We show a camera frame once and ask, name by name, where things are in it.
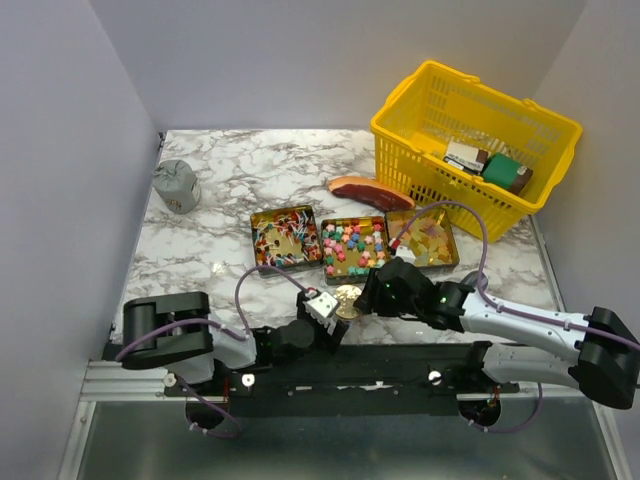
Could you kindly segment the round jar lid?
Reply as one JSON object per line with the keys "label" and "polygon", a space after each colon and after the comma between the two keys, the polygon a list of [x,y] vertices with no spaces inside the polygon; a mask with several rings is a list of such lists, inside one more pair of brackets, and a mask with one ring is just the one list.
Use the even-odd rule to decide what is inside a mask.
{"label": "round jar lid", "polygon": [[362,290],[355,285],[341,285],[335,291],[335,298],[339,301],[336,315],[346,321],[359,318],[362,312],[355,307],[355,301],[362,294]]}

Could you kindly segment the tin of star candies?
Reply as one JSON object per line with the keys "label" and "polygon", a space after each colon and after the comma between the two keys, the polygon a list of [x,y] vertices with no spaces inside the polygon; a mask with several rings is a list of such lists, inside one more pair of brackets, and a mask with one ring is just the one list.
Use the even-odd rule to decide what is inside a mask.
{"label": "tin of star candies", "polygon": [[323,270],[329,285],[364,283],[391,260],[382,216],[327,219],[321,223]]}

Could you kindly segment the tin of lollipops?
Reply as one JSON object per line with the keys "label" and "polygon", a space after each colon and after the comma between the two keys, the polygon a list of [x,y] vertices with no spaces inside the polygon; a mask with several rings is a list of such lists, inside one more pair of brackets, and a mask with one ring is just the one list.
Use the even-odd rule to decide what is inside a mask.
{"label": "tin of lollipops", "polygon": [[256,212],[250,225],[257,266],[296,272],[322,264],[320,234],[310,205]]}

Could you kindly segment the metal candy scoop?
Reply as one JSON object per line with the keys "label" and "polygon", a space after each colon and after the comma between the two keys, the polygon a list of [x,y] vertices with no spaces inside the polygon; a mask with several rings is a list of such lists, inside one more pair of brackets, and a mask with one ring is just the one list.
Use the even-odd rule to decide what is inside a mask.
{"label": "metal candy scoop", "polygon": [[470,293],[473,291],[484,291],[489,284],[488,277],[476,270],[467,274],[459,283],[459,289],[463,292]]}

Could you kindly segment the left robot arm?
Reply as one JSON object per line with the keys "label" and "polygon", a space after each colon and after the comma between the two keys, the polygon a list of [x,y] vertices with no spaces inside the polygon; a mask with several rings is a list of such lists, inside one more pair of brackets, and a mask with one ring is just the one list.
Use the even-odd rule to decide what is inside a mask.
{"label": "left robot arm", "polygon": [[261,371],[323,350],[336,353],[348,331],[340,302],[327,292],[298,294],[297,317],[285,326],[250,331],[225,326],[200,291],[138,298],[123,307],[123,348],[116,361],[127,370],[163,367],[201,395],[231,371]]}

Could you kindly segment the tin of popsicle gummies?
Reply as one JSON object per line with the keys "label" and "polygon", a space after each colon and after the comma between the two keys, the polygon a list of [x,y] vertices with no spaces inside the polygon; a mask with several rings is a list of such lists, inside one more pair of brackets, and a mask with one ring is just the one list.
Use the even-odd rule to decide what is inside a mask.
{"label": "tin of popsicle gummies", "polygon": [[444,208],[429,210],[400,235],[416,213],[416,210],[406,210],[385,215],[390,257],[394,258],[399,245],[405,245],[415,254],[414,265],[421,270],[453,269],[459,264],[459,253],[447,211]]}

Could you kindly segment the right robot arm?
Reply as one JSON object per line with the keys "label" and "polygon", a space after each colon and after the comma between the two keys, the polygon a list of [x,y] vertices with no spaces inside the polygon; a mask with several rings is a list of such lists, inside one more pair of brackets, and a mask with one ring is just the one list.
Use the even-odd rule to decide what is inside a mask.
{"label": "right robot arm", "polygon": [[432,282],[399,258],[370,271],[354,305],[365,314],[411,315],[435,330],[501,338],[461,365],[461,382],[471,391],[525,381],[574,388],[614,409],[633,405],[639,342],[610,309],[571,314],[526,307],[468,282]]}

